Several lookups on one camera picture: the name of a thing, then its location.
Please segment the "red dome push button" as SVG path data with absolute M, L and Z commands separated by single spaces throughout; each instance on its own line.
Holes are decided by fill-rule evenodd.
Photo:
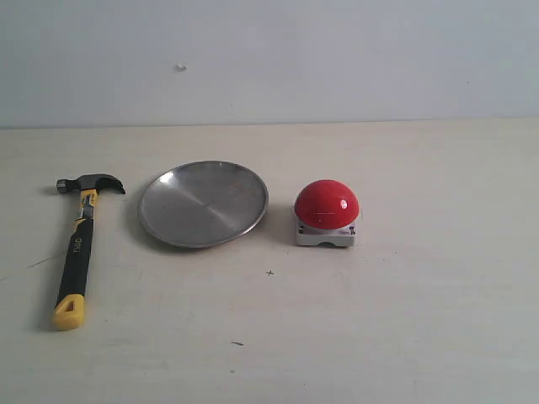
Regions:
M 346 184 L 332 179 L 314 181 L 294 204 L 296 244 L 353 247 L 360 213 L 360 201 Z

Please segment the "round steel plate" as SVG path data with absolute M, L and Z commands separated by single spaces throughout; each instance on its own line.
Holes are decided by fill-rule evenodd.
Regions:
M 247 234 L 268 204 L 267 186 L 251 169 L 234 162 L 198 161 L 155 178 L 141 195 L 138 217 L 156 240 L 200 249 Z

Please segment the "yellow black claw hammer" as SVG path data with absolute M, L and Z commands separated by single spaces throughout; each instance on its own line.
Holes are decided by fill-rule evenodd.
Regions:
M 57 330 L 69 331 L 80 327 L 85 319 L 85 293 L 91 258 L 94 214 L 103 190 L 125 193 L 123 183 L 104 173 L 83 175 L 76 179 L 56 181 L 59 194 L 79 193 L 78 216 L 75 220 L 66 254 L 52 322 Z

